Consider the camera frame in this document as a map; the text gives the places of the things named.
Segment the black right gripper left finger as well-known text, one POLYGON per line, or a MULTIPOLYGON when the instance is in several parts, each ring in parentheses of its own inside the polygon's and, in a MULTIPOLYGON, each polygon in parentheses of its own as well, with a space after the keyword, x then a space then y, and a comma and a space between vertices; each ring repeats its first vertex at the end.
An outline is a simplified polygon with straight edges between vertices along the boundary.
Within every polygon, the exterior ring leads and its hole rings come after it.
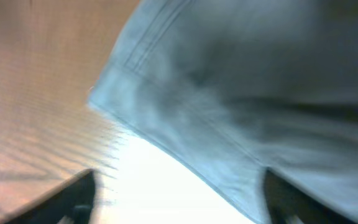
POLYGON ((8 214, 3 224, 89 224, 94 209, 96 179, 86 169, 41 198, 8 214))

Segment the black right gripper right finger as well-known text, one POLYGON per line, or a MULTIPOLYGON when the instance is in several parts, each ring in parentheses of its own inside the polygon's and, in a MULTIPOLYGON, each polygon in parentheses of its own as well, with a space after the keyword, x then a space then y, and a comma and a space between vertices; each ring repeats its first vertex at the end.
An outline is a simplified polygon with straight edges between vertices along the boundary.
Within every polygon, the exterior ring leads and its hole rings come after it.
POLYGON ((356 224, 310 197, 270 168, 264 174, 263 194, 272 224, 356 224))

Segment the grey shorts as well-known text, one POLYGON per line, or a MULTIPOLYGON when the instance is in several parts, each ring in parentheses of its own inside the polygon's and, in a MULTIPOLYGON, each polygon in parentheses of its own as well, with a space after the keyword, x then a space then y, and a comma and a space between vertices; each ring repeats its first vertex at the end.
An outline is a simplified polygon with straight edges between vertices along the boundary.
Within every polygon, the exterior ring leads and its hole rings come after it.
POLYGON ((88 101, 254 222, 268 167, 358 221, 358 0, 142 1, 88 101))

